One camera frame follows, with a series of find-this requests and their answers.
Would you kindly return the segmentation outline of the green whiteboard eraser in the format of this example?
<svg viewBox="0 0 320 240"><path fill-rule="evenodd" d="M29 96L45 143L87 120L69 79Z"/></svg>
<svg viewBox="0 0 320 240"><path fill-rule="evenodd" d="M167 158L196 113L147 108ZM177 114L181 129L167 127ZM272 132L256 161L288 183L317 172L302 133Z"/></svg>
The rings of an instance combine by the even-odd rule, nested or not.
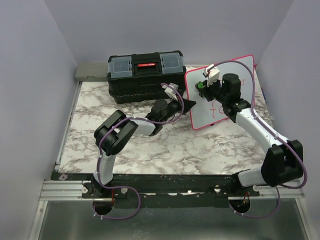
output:
<svg viewBox="0 0 320 240"><path fill-rule="evenodd" d="M195 88L197 90L201 90L204 87L203 82L199 81L198 83L195 84Z"/></svg>

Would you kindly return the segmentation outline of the pink framed whiteboard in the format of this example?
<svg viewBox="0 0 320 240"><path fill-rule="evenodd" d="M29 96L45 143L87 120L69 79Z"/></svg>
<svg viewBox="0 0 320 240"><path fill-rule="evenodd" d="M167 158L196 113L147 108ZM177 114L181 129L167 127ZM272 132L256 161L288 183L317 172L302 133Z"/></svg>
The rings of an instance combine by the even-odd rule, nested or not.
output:
<svg viewBox="0 0 320 240"><path fill-rule="evenodd" d="M235 60L245 64L248 68L234 62L221 64L217 67L220 71L219 79L221 80L224 74L237 74L241 81L241 98L250 103L253 96L253 81L249 71L254 73L254 56L250 54ZM207 101L204 97L200 97L198 90L196 90L196 84L206 80L203 75L205 68L202 66L188 70L184 76L187 99L196 102L196 105L189 111L191 126L194 130L202 129L228 118L223 112L221 103L216 100Z"/></svg>

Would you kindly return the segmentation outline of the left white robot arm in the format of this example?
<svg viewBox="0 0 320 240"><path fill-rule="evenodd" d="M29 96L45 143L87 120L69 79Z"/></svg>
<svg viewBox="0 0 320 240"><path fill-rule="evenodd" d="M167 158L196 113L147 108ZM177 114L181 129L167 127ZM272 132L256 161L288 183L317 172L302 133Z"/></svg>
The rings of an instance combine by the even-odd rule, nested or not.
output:
<svg viewBox="0 0 320 240"><path fill-rule="evenodd" d="M133 135L155 136L163 125L178 120L195 105L195 101L185 98L170 102L165 99L157 99L146 117L127 116L121 110L116 110L94 132L99 157L93 174L97 181L93 191L101 198L110 194L111 185L109 183L113 180L116 156Z"/></svg>

